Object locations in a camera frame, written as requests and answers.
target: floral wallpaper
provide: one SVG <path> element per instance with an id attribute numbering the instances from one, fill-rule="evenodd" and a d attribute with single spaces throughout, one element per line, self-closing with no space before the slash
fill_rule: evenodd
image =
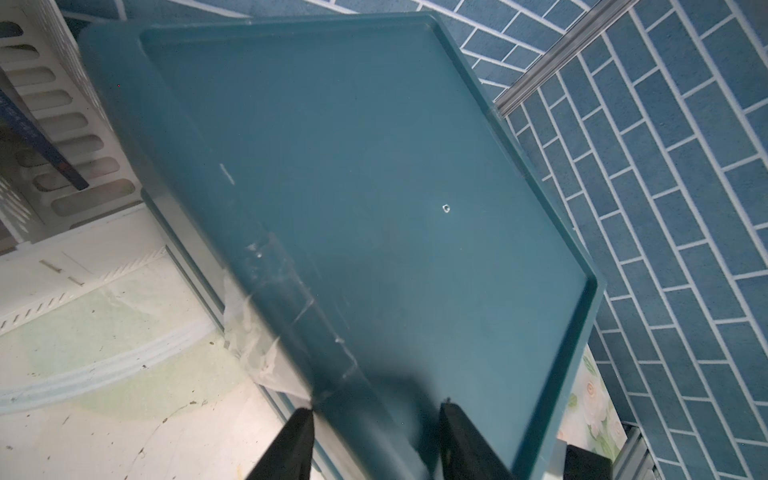
<path id="1" fill-rule="evenodd" d="M 558 438 L 611 461 L 627 441 L 589 347 L 581 357 Z"/>

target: scratch mark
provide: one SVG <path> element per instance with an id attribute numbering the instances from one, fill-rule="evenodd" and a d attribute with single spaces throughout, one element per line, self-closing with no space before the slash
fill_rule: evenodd
<path id="1" fill-rule="evenodd" d="M 227 171 L 227 168 L 224 166 L 224 164 L 219 164 L 219 167 L 221 167 L 221 171 L 224 172 L 224 175 L 229 179 L 230 183 L 234 185 L 235 180 L 232 178 L 232 175 L 230 175 L 230 172 Z"/>

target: teal plastic tray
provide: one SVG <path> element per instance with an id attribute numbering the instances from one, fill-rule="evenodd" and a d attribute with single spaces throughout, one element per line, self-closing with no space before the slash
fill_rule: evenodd
<path id="1" fill-rule="evenodd" d="M 541 477 L 604 284 L 439 20 L 94 24 L 80 45 L 201 291 L 220 311 L 233 272 L 372 476 L 435 474 L 449 397 Z"/>

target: black object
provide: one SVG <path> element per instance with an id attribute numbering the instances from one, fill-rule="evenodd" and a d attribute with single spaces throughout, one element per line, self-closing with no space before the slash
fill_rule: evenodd
<path id="1" fill-rule="evenodd" d="M 0 85 L 4 85 L 6 90 L 13 89 L 11 82 L 0 71 Z M 46 138 L 43 132 L 35 125 L 25 112 L 0 89 L 0 118 L 8 122 L 8 126 L 21 138 L 23 138 L 30 147 L 34 148 L 42 157 L 53 166 L 58 173 L 64 175 L 78 190 L 88 188 L 88 182 L 72 167 L 64 155 Z"/>
<path id="2" fill-rule="evenodd" d="M 314 445 L 312 410 L 296 409 L 247 480 L 310 480 Z"/>
<path id="3" fill-rule="evenodd" d="M 439 429 L 445 480 L 515 480 L 464 410 L 455 403 L 446 402 L 440 407 Z M 297 409 L 247 480 L 309 480 L 314 440 L 312 411 Z M 602 477 L 578 478 L 602 480 Z"/>
<path id="4" fill-rule="evenodd" d="M 445 480 L 515 479 L 455 403 L 440 407 L 440 456 Z"/>
<path id="5" fill-rule="evenodd" d="M 563 480 L 611 480 L 611 460 L 569 445 L 565 450 Z"/>

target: white floor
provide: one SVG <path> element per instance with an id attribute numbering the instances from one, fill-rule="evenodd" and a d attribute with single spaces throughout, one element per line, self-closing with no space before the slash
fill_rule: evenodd
<path id="1" fill-rule="evenodd" d="M 0 478 L 241 479 L 281 426 L 168 257 L 0 336 Z"/>

